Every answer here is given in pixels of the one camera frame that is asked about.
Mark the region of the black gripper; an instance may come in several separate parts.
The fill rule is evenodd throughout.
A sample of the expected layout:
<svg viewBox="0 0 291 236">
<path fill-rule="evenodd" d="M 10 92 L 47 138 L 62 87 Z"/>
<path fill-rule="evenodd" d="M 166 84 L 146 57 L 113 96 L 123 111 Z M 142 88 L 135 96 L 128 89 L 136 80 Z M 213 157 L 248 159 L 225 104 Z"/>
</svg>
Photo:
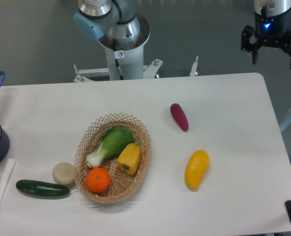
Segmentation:
<svg viewBox="0 0 291 236">
<path fill-rule="evenodd" d="M 241 50 L 249 53 L 252 64 L 258 61 L 262 47 L 280 47 L 290 57 L 291 69 L 291 6 L 258 5 L 255 7 L 255 29 L 246 25 L 241 33 Z"/>
</svg>

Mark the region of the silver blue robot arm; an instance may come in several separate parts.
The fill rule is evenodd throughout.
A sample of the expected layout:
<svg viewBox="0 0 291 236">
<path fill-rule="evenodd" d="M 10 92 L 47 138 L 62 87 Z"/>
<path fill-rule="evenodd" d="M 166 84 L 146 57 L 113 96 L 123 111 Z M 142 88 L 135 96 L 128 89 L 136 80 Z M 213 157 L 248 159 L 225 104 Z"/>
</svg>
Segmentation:
<svg viewBox="0 0 291 236">
<path fill-rule="evenodd" d="M 78 8 L 73 16 L 77 28 L 115 52 L 116 59 L 149 38 L 148 23 L 137 15 L 133 0 L 80 0 Z M 241 50 L 252 55 L 252 63 L 261 47 L 279 48 L 291 58 L 291 1 L 256 0 L 254 16 L 255 27 L 246 25 L 241 33 Z"/>
</svg>

